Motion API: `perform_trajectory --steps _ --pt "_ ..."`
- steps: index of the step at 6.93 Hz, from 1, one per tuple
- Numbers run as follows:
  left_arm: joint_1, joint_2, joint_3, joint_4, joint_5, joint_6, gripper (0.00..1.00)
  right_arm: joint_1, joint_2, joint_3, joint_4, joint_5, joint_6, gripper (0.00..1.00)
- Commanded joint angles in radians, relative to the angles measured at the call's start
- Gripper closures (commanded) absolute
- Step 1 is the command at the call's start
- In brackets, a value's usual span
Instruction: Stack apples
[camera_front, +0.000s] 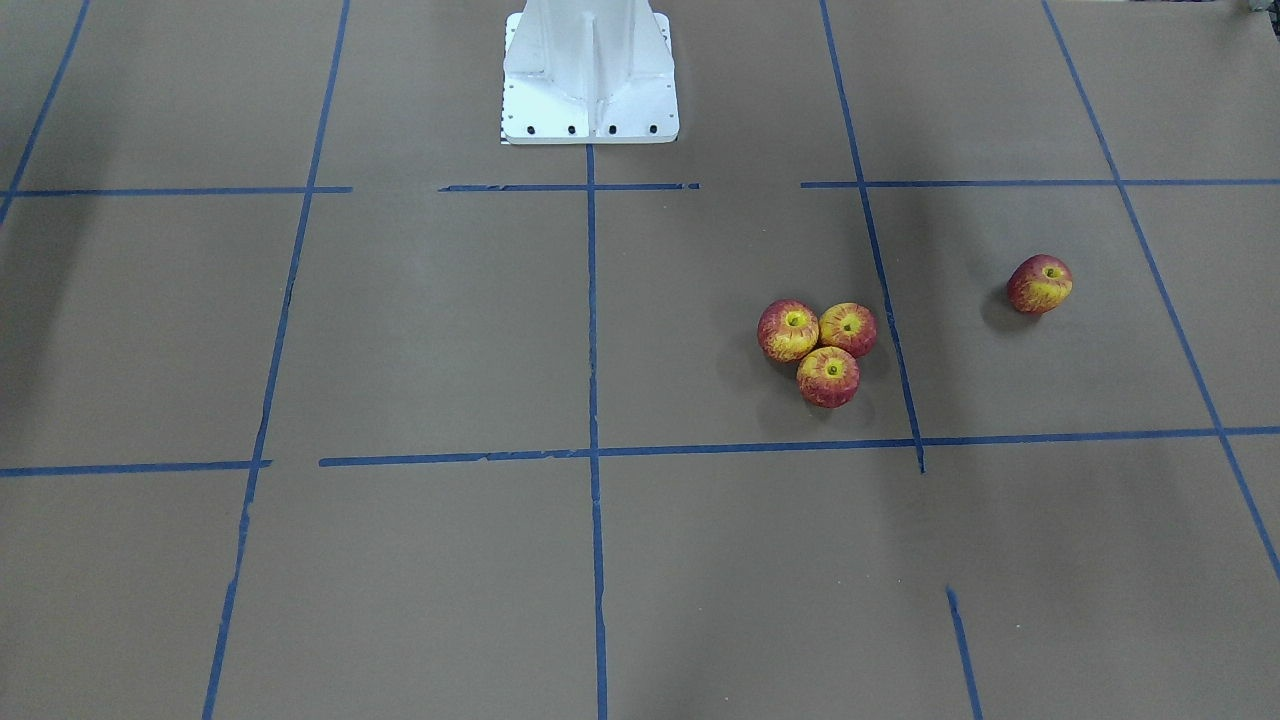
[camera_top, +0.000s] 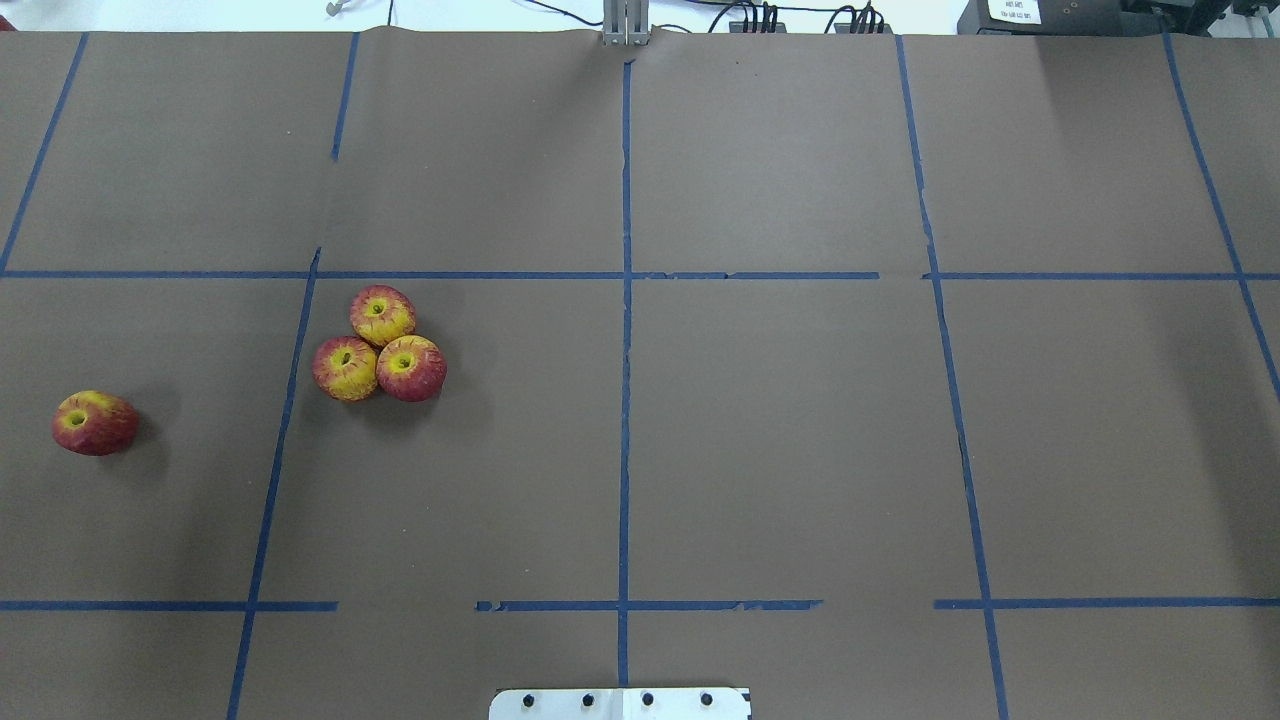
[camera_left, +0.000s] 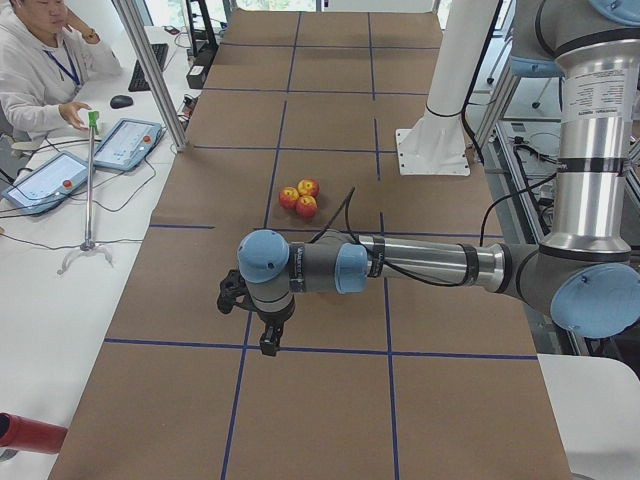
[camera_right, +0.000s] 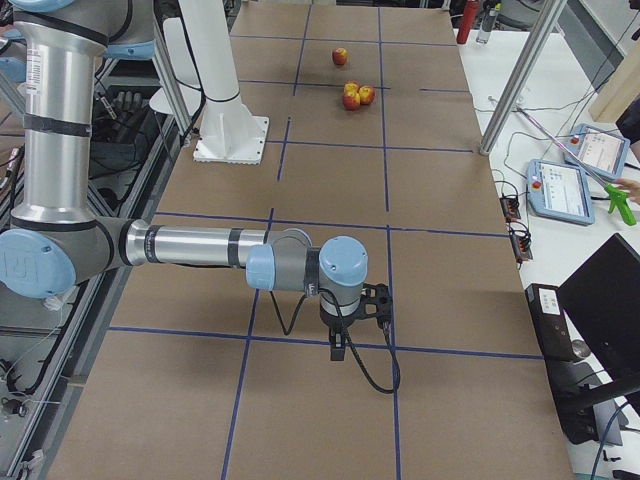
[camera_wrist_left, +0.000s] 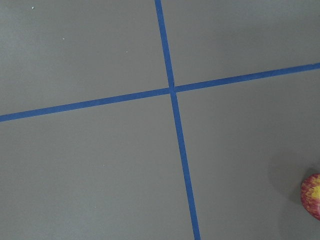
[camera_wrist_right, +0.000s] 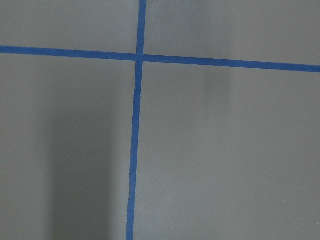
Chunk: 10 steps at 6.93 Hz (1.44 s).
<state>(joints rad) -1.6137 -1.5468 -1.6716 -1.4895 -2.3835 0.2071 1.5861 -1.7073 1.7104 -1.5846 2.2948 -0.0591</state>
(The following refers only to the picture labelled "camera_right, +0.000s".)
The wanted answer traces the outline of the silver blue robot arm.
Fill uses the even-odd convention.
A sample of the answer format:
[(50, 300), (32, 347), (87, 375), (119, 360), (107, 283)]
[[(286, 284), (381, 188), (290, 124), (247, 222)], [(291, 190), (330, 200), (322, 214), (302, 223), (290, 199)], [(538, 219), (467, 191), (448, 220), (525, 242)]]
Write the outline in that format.
[(350, 326), (393, 321), (383, 284), (367, 282), (365, 247), (349, 236), (314, 247), (298, 229), (169, 227), (100, 217), (87, 205), (95, 62), (150, 59), (156, 49), (149, 1), (17, 1), (13, 23), (26, 55), (24, 194), (1, 236), (1, 280), (47, 298), (123, 266), (238, 268), (248, 285), (320, 300), (331, 356), (352, 350)]

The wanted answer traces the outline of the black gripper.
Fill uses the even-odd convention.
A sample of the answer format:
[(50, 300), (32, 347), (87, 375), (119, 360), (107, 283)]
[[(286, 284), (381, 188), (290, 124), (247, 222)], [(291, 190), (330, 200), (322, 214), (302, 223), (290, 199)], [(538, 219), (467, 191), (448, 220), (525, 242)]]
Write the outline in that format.
[(393, 322), (393, 299), (387, 285), (364, 283), (359, 299), (355, 291), (342, 302), (330, 290), (321, 288), (320, 318), (329, 327), (330, 360), (343, 361), (346, 341), (344, 328), (357, 321), (376, 319), (379, 328), (389, 327)]

